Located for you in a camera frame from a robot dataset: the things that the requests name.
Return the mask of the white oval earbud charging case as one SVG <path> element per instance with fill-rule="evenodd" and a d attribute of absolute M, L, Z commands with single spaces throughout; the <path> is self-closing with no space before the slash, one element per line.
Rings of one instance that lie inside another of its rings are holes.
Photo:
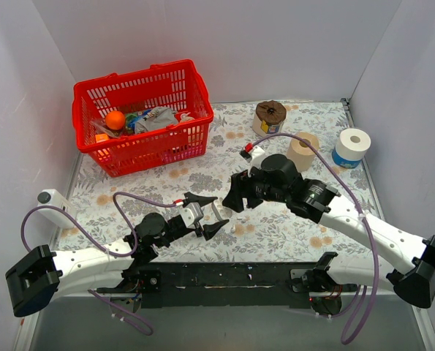
<path fill-rule="evenodd" d="M 219 221 L 223 220 L 223 218 L 222 218 L 222 216 L 221 216 L 221 214 L 220 214 L 220 212 L 219 212 L 219 209 L 217 208 L 217 206 L 215 205 L 215 203 L 212 203 L 212 204 L 211 204 L 211 207 L 212 207 L 212 210 L 213 210 L 213 213 L 214 213 L 215 217 L 216 217 Z"/>

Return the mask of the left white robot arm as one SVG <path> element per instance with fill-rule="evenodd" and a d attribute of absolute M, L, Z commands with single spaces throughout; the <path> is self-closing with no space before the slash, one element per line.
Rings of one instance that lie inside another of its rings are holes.
<path fill-rule="evenodd" d="M 214 208 L 216 223 L 202 224 L 203 207 L 215 201 L 215 197 L 187 192 L 171 205 L 178 209 L 177 216 L 166 219 L 157 212 L 149 213 L 123 239 L 71 251 L 53 251 L 47 245 L 33 248 L 5 274 L 13 314 L 26 317 L 57 298 L 86 290 L 158 292 L 160 273 L 142 267 L 157 258 L 159 248 L 190 233 L 211 240 L 229 222 Z"/>

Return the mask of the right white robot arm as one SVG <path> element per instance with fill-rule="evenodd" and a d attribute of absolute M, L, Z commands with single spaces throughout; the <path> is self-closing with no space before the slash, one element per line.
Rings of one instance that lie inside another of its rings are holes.
<path fill-rule="evenodd" d="M 377 286 L 407 303 L 427 309 L 435 297 L 435 235 L 422 238 L 371 214 L 360 216 L 340 192 L 315 179 L 303 178 L 283 154 L 266 155 L 256 147 L 242 151 L 247 170 L 231 177 L 223 205 L 240 213 L 263 202 L 283 203 L 296 216 L 336 230 L 369 248 L 372 257 L 324 253 L 317 264 L 295 280 L 298 288 L 320 292 L 336 285 Z"/>

